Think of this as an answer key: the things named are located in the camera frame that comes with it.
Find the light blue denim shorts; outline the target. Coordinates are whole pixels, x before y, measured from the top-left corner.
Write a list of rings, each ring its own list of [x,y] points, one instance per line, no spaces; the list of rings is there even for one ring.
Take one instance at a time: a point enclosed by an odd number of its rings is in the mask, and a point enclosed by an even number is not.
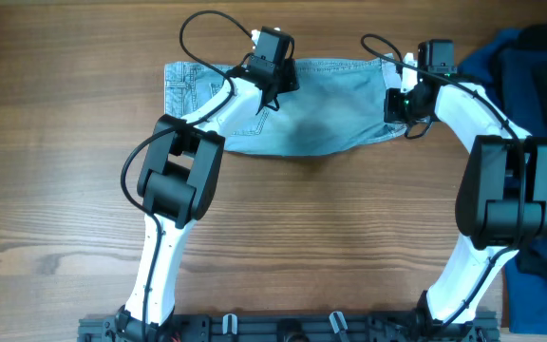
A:
[[[373,59],[300,59],[299,88],[279,95],[280,108],[262,109],[227,138],[230,152],[261,156],[324,156],[403,135],[386,123],[384,101],[400,85],[395,65]]]

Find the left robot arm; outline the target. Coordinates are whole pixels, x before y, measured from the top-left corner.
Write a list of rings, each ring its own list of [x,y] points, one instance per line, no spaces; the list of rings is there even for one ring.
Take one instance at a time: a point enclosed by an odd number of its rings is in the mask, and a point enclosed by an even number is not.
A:
[[[145,238],[137,280],[115,316],[122,341],[176,341],[169,324],[175,286],[189,234],[211,205],[226,139],[262,108],[277,110],[280,93],[299,88],[292,58],[250,57],[224,74],[220,91],[180,118],[164,115],[151,137],[130,202],[145,214]]]

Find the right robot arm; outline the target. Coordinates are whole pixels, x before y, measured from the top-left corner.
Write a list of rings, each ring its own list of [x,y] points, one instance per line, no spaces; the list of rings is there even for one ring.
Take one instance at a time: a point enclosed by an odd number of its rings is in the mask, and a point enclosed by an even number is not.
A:
[[[464,339],[497,273],[547,233],[547,142],[502,114],[481,86],[444,77],[388,89],[384,112],[392,124],[446,124],[469,153],[457,243],[406,325],[413,341]]]

